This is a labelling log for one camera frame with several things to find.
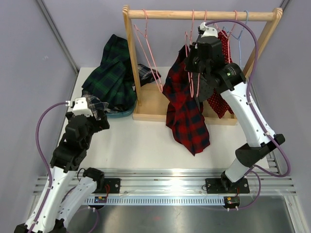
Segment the navy white plaid skirt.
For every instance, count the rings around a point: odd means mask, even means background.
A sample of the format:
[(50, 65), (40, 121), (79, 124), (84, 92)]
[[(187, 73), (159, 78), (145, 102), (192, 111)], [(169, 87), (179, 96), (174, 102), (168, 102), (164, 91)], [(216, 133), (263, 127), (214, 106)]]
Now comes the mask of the navy white plaid skirt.
[(128, 110), (137, 99), (131, 68), (122, 63), (108, 69), (99, 66), (83, 83), (82, 97), (93, 113), (114, 108)]

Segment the green plaid skirt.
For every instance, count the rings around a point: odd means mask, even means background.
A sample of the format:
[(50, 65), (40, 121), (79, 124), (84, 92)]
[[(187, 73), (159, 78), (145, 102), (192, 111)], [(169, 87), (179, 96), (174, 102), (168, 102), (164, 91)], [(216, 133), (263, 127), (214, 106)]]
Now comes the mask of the green plaid skirt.
[(83, 93), (97, 97), (120, 112), (132, 108), (137, 100), (134, 76), (126, 39), (111, 35), (104, 46), (100, 65), (82, 85)]

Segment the red plaid skirt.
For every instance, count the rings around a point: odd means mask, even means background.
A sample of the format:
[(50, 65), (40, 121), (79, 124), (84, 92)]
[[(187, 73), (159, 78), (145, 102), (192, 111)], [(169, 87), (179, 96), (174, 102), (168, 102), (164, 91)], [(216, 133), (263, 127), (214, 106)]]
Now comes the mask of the red plaid skirt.
[(193, 156), (210, 145), (209, 132), (202, 115), (203, 105), (197, 105), (190, 95), (188, 73), (184, 60), (188, 48), (183, 46), (168, 71), (162, 94), (168, 99), (166, 126), (172, 130), (176, 142)]

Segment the pink hanger pair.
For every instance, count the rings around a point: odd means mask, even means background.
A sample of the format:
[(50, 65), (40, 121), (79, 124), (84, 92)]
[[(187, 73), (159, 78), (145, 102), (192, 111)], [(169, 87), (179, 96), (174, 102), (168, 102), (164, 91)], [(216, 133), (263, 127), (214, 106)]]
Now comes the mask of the pink hanger pair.
[[(191, 30), (190, 30), (190, 42), (188, 43), (188, 34), (185, 32), (185, 47), (186, 47), (186, 57), (190, 55), (192, 52), (192, 35), (193, 35), (193, 26), (194, 26), (194, 10), (192, 10), (192, 17), (191, 17)], [(190, 97), (194, 97), (194, 83), (193, 83), (193, 73), (188, 72), (188, 80), (189, 80), (189, 88), (190, 88)]]

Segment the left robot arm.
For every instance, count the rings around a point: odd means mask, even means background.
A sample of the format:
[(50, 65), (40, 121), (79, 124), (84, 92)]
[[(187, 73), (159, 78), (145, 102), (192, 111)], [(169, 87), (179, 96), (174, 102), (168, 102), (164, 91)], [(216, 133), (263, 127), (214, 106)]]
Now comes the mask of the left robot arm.
[(110, 127), (103, 111), (98, 116), (99, 119), (94, 116), (75, 115), (72, 112), (66, 114), (68, 124), (53, 152), (44, 190), (29, 219), (16, 226), (16, 233), (65, 233), (85, 199), (94, 192), (100, 193), (104, 190), (104, 172), (90, 167), (84, 171), (72, 192), (65, 194), (86, 157), (92, 136)]

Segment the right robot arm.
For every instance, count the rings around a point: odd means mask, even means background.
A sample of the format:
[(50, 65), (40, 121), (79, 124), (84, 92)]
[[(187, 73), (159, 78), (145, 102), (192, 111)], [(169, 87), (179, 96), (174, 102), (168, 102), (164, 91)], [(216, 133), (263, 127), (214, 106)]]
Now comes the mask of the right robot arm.
[(199, 36), (190, 45), (185, 60), (186, 71), (203, 76), (226, 101), (236, 115), (246, 137), (246, 144), (236, 149), (236, 158), (218, 181), (222, 190), (232, 192), (241, 179), (259, 160), (285, 142), (264, 120), (252, 96), (240, 66), (225, 62), (222, 42), (215, 36)]

